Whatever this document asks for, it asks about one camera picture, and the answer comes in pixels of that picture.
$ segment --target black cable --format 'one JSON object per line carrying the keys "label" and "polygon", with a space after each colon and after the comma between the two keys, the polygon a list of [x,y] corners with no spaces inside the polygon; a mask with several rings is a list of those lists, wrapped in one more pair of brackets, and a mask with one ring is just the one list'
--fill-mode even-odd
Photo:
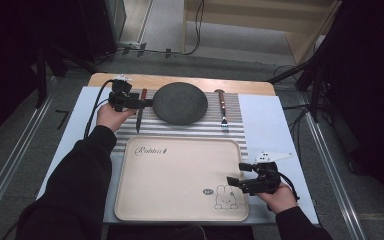
{"label": "black cable", "polygon": [[[277,67],[277,68],[273,71],[273,77],[275,78],[275,77],[276,77],[276,72],[277,72],[279,69],[284,68],[284,67],[293,67],[293,68],[295,68],[295,69],[297,69],[297,70],[300,71],[300,69],[297,68],[297,66],[295,66],[295,65],[282,65],[282,66],[280,66],[280,67]],[[293,77],[295,80],[298,80],[298,79],[295,77],[295,74],[292,75],[292,77]]]}
{"label": "black cable", "polygon": [[270,170],[270,169],[264,169],[262,172],[264,172],[264,173],[271,173],[271,174],[275,174],[275,175],[278,175],[278,176],[282,177],[283,180],[285,180],[285,182],[291,187],[291,190],[292,190],[292,193],[294,194],[295,200],[298,201],[300,199],[298,197],[297,191],[295,190],[295,186],[292,183],[291,179],[289,179],[283,173],[278,172],[278,171],[274,171],[274,170]]}
{"label": "black cable", "polygon": [[2,240],[6,240],[7,237],[11,234],[11,232],[15,229],[15,227],[17,227],[18,225],[18,221],[14,223],[14,225],[12,225],[8,231],[5,233],[5,235],[2,237]]}
{"label": "black cable", "polygon": [[99,90],[99,93],[98,93],[98,96],[96,97],[96,101],[95,101],[95,104],[93,105],[93,109],[92,109],[92,113],[90,114],[90,117],[89,117],[89,121],[87,122],[86,124],[86,128],[85,128],[85,133],[83,135],[83,139],[86,139],[88,136],[89,136],[89,131],[90,131],[90,126],[92,125],[92,119],[93,119],[93,115],[95,114],[95,111],[96,109],[98,108],[98,106],[100,104],[102,104],[103,102],[105,102],[106,100],[102,101],[101,103],[98,104],[98,101],[99,101],[99,98],[101,97],[101,94],[102,94],[102,91],[104,90],[105,86],[109,83],[109,82],[114,82],[114,80],[108,80],[104,83],[104,85],[102,85],[101,89]]}
{"label": "black cable", "polygon": [[103,101],[101,101],[100,103],[98,103],[98,106],[96,106],[96,107],[99,107],[99,106],[101,106],[101,104],[103,104],[104,102],[106,102],[106,101],[108,101],[108,98],[107,99],[105,99],[105,100],[103,100]]}
{"label": "black cable", "polygon": [[[156,50],[131,49],[131,48],[129,48],[128,50],[132,51],[132,52],[149,52],[149,53],[162,53],[162,54],[173,54],[173,55],[191,55],[191,54],[195,53],[199,49],[199,45],[201,43],[201,24],[202,24],[202,17],[204,16],[204,7],[205,7],[204,0],[201,0],[201,3],[199,4],[198,10],[197,10],[196,15],[195,15],[195,31],[196,31],[197,40],[195,43],[195,47],[192,51],[187,52],[187,53],[182,53],[182,52],[163,52],[163,51],[156,51]],[[120,52],[124,52],[125,49],[127,49],[127,48],[124,48],[124,47],[119,48],[119,50],[116,51],[115,53],[108,54],[108,55],[105,55],[102,57],[109,57],[109,56],[116,55]]]}
{"label": "black cable", "polygon": [[322,118],[329,125],[333,125],[331,111],[329,111],[329,109],[326,108],[326,106],[331,105],[331,102],[327,97],[327,92],[329,91],[329,87],[330,87],[329,83],[327,83],[326,81],[322,82],[322,86],[320,89],[320,99],[322,100],[322,104],[321,104],[322,108],[320,108],[320,110],[322,111]]}
{"label": "black cable", "polygon": [[[104,63],[105,61],[108,60],[108,58],[111,56],[111,54],[108,54],[108,55],[105,55],[105,56],[101,56],[101,57],[98,57],[96,59],[100,59],[102,58],[101,61],[99,61],[98,63],[95,63],[93,64],[94,67],[98,67],[99,65],[101,65],[102,63]],[[66,60],[64,61],[64,65],[67,66],[68,69],[79,69],[79,68],[82,68],[80,67],[79,65],[72,65],[72,63],[74,63],[73,61],[70,61],[70,60]]]}
{"label": "black cable", "polygon": [[297,106],[291,106],[291,107],[282,107],[283,110],[290,110],[290,109],[296,109],[296,108],[306,108],[308,107],[308,104],[302,104],[302,105],[297,105]]}
{"label": "black cable", "polygon": [[288,125],[292,140],[295,141],[295,144],[297,146],[298,160],[300,163],[301,163],[301,144],[299,142],[299,140],[300,140],[299,139],[299,129],[300,129],[301,119],[305,116],[305,114],[307,112],[308,112],[307,108],[304,108],[303,110],[301,110],[298,117],[296,117],[295,120],[291,124]]}

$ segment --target white table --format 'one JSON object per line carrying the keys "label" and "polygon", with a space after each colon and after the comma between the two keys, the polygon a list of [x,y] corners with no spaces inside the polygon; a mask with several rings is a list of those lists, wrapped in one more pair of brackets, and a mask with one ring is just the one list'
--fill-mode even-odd
{"label": "white table", "polygon": [[[98,87],[84,87],[67,124],[67,128],[55,153],[46,178],[41,186],[38,198],[44,193],[46,182],[62,158],[72,149],[75,142],[83,138],[86,122],[90,116],[92,106],[98,94]],[[108,97],[110,89],[106,88],[101,99]],[[310,198],[305,178],[292,142],[285,116],[276,96],[239,94],[240,107],[245,129],[249,163],[261,151],[292,153],[294,157],[277,162],[279,171],[289,177],[295,185],[300,197],[299,206],[313,224],[318,224],[317,215]],[[114,204],[120,179],[122,156],[112,156],[113,173],[109,186],[104,223],[122,223],[114,214]],[[245,173],[245,178],[255,178],[255,173]],[[273,224],[275,215],[267,210],[266,204],[258,197],[249,197],[248,217],[241,222],[194,222],[196,224],[217,225],[253,225]]]}

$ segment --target black sleeve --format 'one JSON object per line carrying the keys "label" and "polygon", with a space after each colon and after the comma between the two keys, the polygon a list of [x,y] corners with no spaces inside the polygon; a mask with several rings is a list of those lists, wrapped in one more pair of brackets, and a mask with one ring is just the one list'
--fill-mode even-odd
{"label": "black sleeve", "polygon": [[323,228],[311,224],[300,207],[294,207],[276,215],[276,222],[282,240],[324,240],[332,239]]}
{"label": "black sleeve", "polygon": [[96,126],[53,171],[45,193],[21,213],[16,239],[100,239],[114,133]]}

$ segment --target rabbit illustration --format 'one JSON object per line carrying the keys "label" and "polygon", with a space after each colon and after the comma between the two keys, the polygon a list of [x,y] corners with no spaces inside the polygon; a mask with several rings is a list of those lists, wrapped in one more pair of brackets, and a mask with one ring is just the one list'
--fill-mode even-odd
{"label": "rabbit illustration", "polygon": [[229,185],[219,185],[217,187],[215,209],[237,209],[235,194]]}

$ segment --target gray floor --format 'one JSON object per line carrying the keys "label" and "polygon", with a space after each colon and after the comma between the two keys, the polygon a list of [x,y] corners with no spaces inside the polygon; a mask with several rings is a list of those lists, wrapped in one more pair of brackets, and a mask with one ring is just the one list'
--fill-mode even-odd
{"label": "gray floor", "polygon": [[[143,38],[147,49],[180,50],[179,7],[182,8],[182,2],[154,0]],[[193,24],[189,24],[188,28],[192,30]],[[163,55],[156,54],[145,54],[140,58],[134,54],[116,55],[100,65],[99,69],[102,72],[263,81],[273,76],[278,66],[294,64],[281,32],[205,24],[201,35],[201,47],[193,56],[165,59]],[[193,31],[188,36],[190,48],[195,41]],[[279,69],[277,74],[287,68]],[[56,110],[71,111],[81,87],[87,84],[89,78],[90,75],[83,69],[72,69],[66,78],[56,80],[58,85],[53,100],[0,200],[0,238],[17,221],[22,209],[34,201],[43,181],[66,124],[57,129],[63,116]],[[300,104],[294,82],[291,77],[275,85],[283,106]],[[0,170],[33,115],[35,101],[34,93],[0,128]],[[285,111],[288,122],[292,122],[298,114],[299,110]],[[348,170],[346,155],[333,128],[322,117],[319,119],[324,139],[367,239],[384,239],[384,187],[369,176],[357,176]],[[303,119],[300,126],[302,168],[321,225],[334,239],[352,239],[309,124]],[[256,239],[279,239],[276,226],[253,228]]]}

